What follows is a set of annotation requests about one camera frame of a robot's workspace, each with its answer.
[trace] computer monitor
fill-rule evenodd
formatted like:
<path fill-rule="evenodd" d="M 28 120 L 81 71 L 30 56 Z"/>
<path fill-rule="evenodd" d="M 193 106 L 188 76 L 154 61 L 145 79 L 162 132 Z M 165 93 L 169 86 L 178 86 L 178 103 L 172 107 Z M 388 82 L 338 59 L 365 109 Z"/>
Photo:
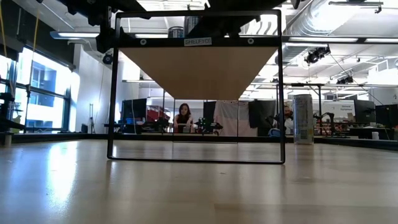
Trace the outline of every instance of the computer monitor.
<path fill-rule="evenodd" d="M 376 106 L 376 121 L 388 128 L 398 126 L 398 105 Z"/>
<path fill-rule="evenodd" d="M 376 122 L 375 105 L 373 101 L 354 100 L 355 121 L 359 123 Z"/>
<path fill-rule="evenodd" d="M 122 103 L 122 119 L 126 121 L 128 118 L 146 119 L 147 116 L 147 99 L 124 100 Z"/>

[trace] ceiling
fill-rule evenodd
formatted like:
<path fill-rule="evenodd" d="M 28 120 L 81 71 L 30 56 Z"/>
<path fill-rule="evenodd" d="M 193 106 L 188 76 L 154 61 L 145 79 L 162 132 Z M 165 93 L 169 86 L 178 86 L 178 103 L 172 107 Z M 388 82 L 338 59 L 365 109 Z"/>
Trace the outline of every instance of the ceiling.
<path fill-rule="evenodd" d="M 56 0 L 44 0 L 43 4 L 36 1 L 13 0 L 28 12 L 39 17 L 49 26 L 57 31 L 69 32 L 99 32 L 99 27 L 92 27 L 87 19 L 79 14 L 71 15 L 67 12 L 66 6 Z M 300 8 L 294 10 L 289 3 L 279 7 L 284 15 L 284 28 L 289 31 L 292 28 L 300 27 L 299 23 L 308 22 L 308 16 L 312 16 L 312 28 L 317 34 L 330 36 L 350 37 L 398 37 L 398 1 L 381 0 L 384 5 L 379 14 L 375 14 L 375 7 L 352 7 L 352 6 L 330 6 L 331 0 L 307 0 Z M 147 11 L 163 10 L 186 10 L 190 5 L 192 10 L 203 9 L 204 0 L 140 0 L 138 1 Z M 126 32 L 166 34 L 168 28 L 180 26 L 182 19 L 157 17 L 150 20 L 124 19 L 122 26 Z M 262 17 L 262 22 L 270 22 L 268 33 L 275 28 L 275 19 Z M 261 27 L 255 22 L 244 27 L 245 33 L 259 33 Z M 398 45 L 358 45 L 358 44 L 331 44 L 331 56 L 326 56 L 318 63 L 308 67 L 303 59 L 307 56 L 312 47 L 304 48 L 297 54 L 287 66 L 284 67 L 284 81 L 294 82 L 320 82 L 330 81 L 330 78 L 338 78 L 345 74 L 344 70 L 353 71 L 354 79 L 357 82 L 366 82 L 368 71 L 383 63 L 386 58 L 398 58 Z M 265 82 L 271 81 L 277 75 L 275 59 L 271 58 L 259 72 L 257 78 Z"/>

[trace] long dark hair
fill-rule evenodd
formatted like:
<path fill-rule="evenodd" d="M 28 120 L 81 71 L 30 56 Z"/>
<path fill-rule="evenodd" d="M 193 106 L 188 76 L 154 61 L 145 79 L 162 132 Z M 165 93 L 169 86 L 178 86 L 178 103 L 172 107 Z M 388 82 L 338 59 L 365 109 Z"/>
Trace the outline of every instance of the long dark hair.
<path fill-rule="evenodd" d="M 185 116 L 182 115 L 182 113 L 181 113 L 181 110 L 184 106 L 186 106 L 188 109 L 187 114 Z M 189 110 L 189 106 L 186 103 L 181 104 L 180 109 L 178 109 L 178 119 L 188 120 L 190 115 L 191 115 L 191 111 Z"/>

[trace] wooden board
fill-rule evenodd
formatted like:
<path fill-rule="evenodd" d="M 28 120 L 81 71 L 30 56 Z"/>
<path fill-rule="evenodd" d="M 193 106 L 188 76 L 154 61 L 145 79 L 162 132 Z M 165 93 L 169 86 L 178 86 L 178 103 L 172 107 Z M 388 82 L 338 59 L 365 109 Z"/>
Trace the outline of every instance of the wooden board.
<path fill-rule="evenodd" d="M 121 48 L 178 100 L 237 100 L 276 47 Z"/>

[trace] desk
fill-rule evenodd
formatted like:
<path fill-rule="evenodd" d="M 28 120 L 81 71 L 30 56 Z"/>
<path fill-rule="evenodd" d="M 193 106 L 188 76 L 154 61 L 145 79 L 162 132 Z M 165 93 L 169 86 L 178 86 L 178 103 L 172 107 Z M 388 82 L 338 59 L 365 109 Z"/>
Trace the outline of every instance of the desk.
<path fill-rule="evenodd" d="M 372 132 L 379 133 L 380 140 L 393 140 L 394 129 L 390 128 L 350 128 L 349 135 L 358 136 L 360 139 L 372 139 Z"/>

